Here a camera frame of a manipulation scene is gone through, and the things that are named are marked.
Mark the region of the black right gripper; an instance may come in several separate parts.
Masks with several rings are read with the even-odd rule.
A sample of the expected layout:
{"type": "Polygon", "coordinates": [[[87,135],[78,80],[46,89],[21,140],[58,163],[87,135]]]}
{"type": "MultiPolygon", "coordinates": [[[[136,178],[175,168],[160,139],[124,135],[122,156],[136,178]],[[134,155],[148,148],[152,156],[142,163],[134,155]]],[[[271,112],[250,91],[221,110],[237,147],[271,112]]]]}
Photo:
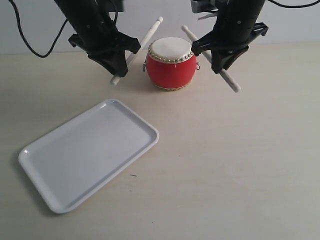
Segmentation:
{"type": "Polygon", "coordinates": [[[257,22],[264,0],[214,0],[218,9],[212,31],[192,42],[191,50],[198,56],[211,51],[211,69],[219,74],[249,49],[248,44],[258,36],[265,36],[268,26],[257,22]]]}

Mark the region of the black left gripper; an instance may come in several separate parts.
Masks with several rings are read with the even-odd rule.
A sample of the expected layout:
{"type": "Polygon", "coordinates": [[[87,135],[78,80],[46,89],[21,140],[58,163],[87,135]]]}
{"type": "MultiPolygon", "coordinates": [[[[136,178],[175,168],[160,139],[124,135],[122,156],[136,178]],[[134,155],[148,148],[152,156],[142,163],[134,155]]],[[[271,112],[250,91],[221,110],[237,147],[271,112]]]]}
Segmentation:
{"type": "Polygon", "coordinates": [[[140,50],[137,38],[118,31],[110,17],[99,12],[70,12],[67,20],[75,30],[68,39],[74,48],[85,51],[89,59],[114,76],[124,77],[128,73],[125,51],[136,54],[140,50]]]}

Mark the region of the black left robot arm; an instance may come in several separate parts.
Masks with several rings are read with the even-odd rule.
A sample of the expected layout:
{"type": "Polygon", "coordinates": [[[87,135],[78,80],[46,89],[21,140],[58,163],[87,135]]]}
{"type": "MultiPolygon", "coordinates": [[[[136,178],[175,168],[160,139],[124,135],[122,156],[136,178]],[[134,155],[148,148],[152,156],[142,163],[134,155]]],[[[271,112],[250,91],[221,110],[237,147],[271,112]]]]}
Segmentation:
{"type": "Polygon", "coordinates": [[[113,0],[56,0],[55,3],[75,30],[69,39],[73,47],[87,53],[112,75],[124,77],[129,69],[125,51],[136,54],[137,38],[117,28],[118,7],[113,0]]]}

